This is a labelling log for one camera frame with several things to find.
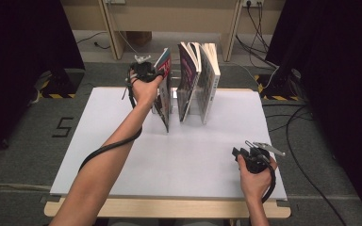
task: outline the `person's right hand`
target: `person's right hand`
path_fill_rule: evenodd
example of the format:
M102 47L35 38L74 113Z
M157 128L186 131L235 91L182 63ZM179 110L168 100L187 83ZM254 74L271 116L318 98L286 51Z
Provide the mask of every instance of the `person's right hand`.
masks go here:
M245 164L245 159L242 155L238 155L238 164L240 170L240 188L242 189L243 195L246 201L261 201L264 193L269 188L272 182L272 176L270 170L265 169L264 171L254 174L248 171ZM270 157L270 165L277 169L277 163Z
M150 83L145 83L137 78L131 79L131 83L133 84L132 90L134 92L134 97L137 100L137 105L151 105L157 97L157 88L160 85L161 81L163 81L163 76L161 75L156 77L155 80Z

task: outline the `power outlet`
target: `power outlet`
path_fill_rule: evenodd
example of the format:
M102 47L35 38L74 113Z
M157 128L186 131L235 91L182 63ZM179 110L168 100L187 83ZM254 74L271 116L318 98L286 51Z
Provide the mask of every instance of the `power outlet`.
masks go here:
M243 0L243 7L246 7L246 3L251 1L251 8L258 8L259 4L261 3L261 7L263 7L264 0Z

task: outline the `white table surface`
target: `white table surface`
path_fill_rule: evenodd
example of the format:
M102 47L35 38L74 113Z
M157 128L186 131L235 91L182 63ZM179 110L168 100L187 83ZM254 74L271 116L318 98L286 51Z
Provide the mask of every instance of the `white table surface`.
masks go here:
M93 89L51 194L68 193L82 161L131 110L122 96L123 88ZM198 115L181 123L175 110L169 133L157 114L149 114L110 196L240 199L239 166L231 152L233 147L248 149L246 139L271 144L257 92L218 89L206 125ZM279 169L276 177L271 198L285 200Z

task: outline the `wrist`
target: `wrist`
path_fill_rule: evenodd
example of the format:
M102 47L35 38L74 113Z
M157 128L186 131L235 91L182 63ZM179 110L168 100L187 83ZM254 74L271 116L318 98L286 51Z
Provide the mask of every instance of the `wrist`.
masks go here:
M258 204L262 204L261 202L261 197L246 197L245 199L246 204L248 205L258 205Z

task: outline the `book cover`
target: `book cover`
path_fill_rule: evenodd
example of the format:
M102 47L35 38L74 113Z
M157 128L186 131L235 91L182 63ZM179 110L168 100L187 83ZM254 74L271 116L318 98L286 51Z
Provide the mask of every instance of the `book cover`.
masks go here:
M180 121L185 121L201 72L201 54L199 43L196 42L181 42L178 49L181 68L181 81L176 91L178 114Z
M164 70L163 81L158 87L158 95L154 102L155 109L163 120L169 133L169 118L172 100L172 55L169 48L165 48L163 54L154 65L156 72Z
M203 43L201 49L202 71L196 90L196 99L203 124L207 123L207 115L214 101L216 89L220 80L220 68L217 59L216 44Z

